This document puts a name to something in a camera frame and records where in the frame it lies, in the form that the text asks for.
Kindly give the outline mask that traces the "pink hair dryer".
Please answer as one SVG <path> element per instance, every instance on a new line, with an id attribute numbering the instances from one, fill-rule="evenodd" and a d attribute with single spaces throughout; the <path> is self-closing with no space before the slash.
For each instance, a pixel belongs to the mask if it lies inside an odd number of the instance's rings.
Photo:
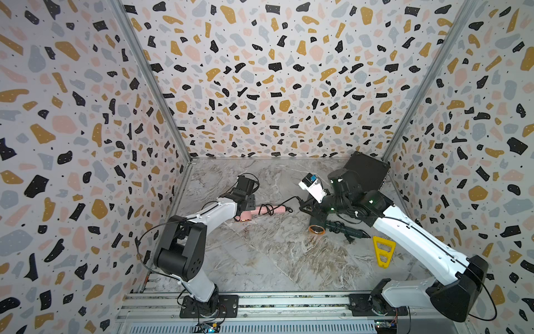
<path id="1" fill-rule="evenodd" d="M 254 208 L 253 210 L 248 210 L 240 213 L 235 216 L 235 221 L 251 221 L 255 216 L 272 216 L 274 214 L 283 214 L 283 213 L 292 213 L 292 208 L 287 207 L 286 205 L 272 206 L 272 205 L 261 205 Z"/>

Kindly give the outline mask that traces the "green hair dryer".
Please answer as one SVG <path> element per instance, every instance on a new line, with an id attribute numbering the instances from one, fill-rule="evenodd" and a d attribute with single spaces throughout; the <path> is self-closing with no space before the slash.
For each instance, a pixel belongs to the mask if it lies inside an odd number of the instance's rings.
<path id="1" fill-rule="evenodd" d="M 345 236 L 349 244 L 352 244 L 356 239 L 371 238 L 371 235 L 369 235 L 367 232 L 361 229 L 348 227 L 344 222 L 328 220 L 324 221 L 314 217 L 310 219 L 308 231 L 315 235 L 325 235 L 326 232 L 342 234 Z"/>

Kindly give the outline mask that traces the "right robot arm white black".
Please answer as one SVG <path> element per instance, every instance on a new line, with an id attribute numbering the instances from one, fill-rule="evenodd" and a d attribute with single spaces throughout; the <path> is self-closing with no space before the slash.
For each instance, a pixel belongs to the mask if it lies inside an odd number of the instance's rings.
<path id="1" fill-rule="evenodd" d="M 381 280 L 370 293 L 372 312 L 387 315 L 394 308 L 433 308 L 449 320 L 464 322 L 485 290 L 488 263 L 447 246 L 378 190 L 364 191 L 356 172 L 342 168 L 328 178 L 332 191 L 311 173 L 300 181 L 300 188 L 310 195 L 300 211 L 322 220 L 330 214 L 356 219 L 386 235 L 432 274 L 418 281 Z"/>

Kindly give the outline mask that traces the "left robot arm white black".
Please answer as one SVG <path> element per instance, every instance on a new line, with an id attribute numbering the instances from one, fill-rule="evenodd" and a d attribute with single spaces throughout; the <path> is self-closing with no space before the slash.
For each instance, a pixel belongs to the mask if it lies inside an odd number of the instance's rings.
<path id="1" fill-rule="evenodd" d="M 173 216 L 165 225 L 153 263 L 189 293 L 182 304 L 193 317 L 222 315 L 218 286 L 203 269 L 208 234 L 250 209 L 254 200 L 254 191 L 233 188 L 195 214 Z"/>

